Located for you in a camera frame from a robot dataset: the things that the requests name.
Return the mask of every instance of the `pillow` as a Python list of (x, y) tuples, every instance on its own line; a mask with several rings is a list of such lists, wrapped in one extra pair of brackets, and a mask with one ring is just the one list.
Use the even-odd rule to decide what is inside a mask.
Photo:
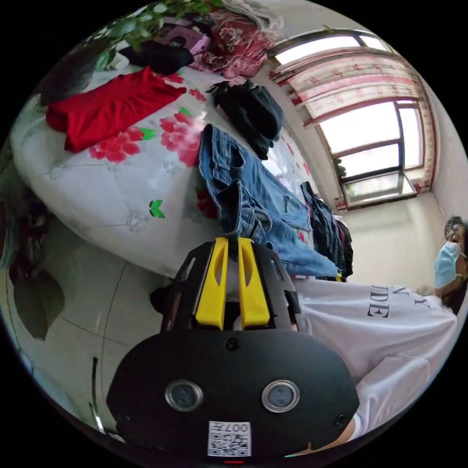
[(272, 41), (246, 16), (217, 8), (210, 17), (214, 22), (213, 45), (195, 57), (190, 67), (221, 73), (227, 79), (255, 76), (267, 59), (266, 51), (273, 46)]

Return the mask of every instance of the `pink curtain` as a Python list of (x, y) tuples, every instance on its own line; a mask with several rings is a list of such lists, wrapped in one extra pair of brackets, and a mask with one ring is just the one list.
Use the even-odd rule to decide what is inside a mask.
[[(288, 94), (306, 128), (378, 102), (418, 101), (424, 148), (424, 176), (418, 189), (432, 188), (437, 155), (435, 121), (419, 75), (404, 58), (368, 47), (335, 49), (281, 65), (270, 78)], [(342, 208), (342, 200), (336, 202)]]

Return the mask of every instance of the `blue surgical mask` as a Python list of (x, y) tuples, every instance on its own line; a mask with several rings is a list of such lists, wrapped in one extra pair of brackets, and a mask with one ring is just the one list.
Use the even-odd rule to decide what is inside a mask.
[(434, 264), (436, 288), (443, 288), (457, 276), (462, 276), (456, 272), (456, 263), (460, 255), (465, 257), (461, 252), (460, 244), (456, 242), (446, 242), (440, 249)]

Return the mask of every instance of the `yellow bracket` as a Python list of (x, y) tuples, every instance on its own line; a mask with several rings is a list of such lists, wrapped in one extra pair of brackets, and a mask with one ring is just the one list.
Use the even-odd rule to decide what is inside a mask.
[(270, 321), (267, 300), (258, 273), (252, 241), (239, 238), (239, 299), (242, 329), (267, 325)]
[(228, 245), (224, 237), (218, 237), (208, 265), (205, 283), (196, 310), (198, 324), (223, 329), (228, 277)]

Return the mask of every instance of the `white wall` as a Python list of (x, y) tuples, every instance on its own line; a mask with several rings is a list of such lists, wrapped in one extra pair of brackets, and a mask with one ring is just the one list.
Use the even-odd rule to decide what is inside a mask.
[(439, 122), (439, 162), (433, 193), (446, 218), (468, 219), (468, 159), (447, 111), (432, 90), (430, 99)]
[(370, 31), (365, 26), (329, 8), (304, 0), (260, 0), (284, 18), (288, 37), (302, 34), (326, 25), (331, 28), (349, 28)]
[(416, 289), (434, 284), (445, 219), (431, 192), (343, 214), (352, 237), (350, 283)]

